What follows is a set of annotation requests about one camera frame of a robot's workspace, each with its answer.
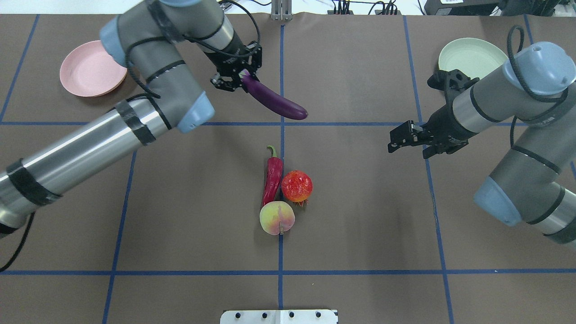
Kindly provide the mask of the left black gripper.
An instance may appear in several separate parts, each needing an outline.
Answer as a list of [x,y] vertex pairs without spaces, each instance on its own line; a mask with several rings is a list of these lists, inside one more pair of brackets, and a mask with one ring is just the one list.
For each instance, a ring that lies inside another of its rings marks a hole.
[[262,64],[262,46],[256,41],[245,45],[241,39],[234,38],[224,49],[204,54],[219,73],[211,78],[214,88],[234,92],[242,86],[245,92],[252,93],[261,86],[256,73]]

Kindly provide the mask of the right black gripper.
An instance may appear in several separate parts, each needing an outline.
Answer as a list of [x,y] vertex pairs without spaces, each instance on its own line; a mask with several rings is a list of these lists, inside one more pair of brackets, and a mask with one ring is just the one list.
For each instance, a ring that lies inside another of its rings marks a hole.
[[471,88],[480,79],[471,79],[459,70],[438,70],[430,76],[430,88],[444,92],[445,105],[432,113],[422,127],[408,120],[389,132],[390,142],[387,151],[393,153],[405,146],[426,146],[423,158],[457,151],[468,145],[475,133],[465,129],[455,118],[453,103],[457,96]]

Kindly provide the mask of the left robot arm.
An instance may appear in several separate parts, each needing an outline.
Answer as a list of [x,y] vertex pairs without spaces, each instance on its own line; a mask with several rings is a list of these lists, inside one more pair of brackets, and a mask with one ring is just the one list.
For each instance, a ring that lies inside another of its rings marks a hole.
[[261,67],[261,39],[245,44],[215,0],[144,0],[99,33],[115,62],[140,73],[143,90],[113,109],[1,172],[1,236],[22,228],[37,209],[173,128],[187,133],[214,108],[177,43],[197,44],[216,67],[212,84],[241,86],[239,72]]

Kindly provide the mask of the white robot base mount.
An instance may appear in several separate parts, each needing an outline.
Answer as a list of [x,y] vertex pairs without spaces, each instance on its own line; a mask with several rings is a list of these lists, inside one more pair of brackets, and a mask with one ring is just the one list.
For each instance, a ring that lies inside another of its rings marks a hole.
[[337,310],[237,310],[225,311],[220,324],[338,324]]

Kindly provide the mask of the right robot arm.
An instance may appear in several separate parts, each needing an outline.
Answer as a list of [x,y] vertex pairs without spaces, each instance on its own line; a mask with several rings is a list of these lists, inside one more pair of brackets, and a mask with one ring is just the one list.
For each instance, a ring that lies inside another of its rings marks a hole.
[[470,138],[517,117],[526,124],[474,195],[484,211],[513,226],[524,222],[556,244],[575,246],[575,194],[556,178],[575,160],[575,63],[559,45],[537,42],[482,79],[437,71],[428,85],[445,105],[421,126],[390,132],[390,153],[426,146],[423,158],[452,154]]

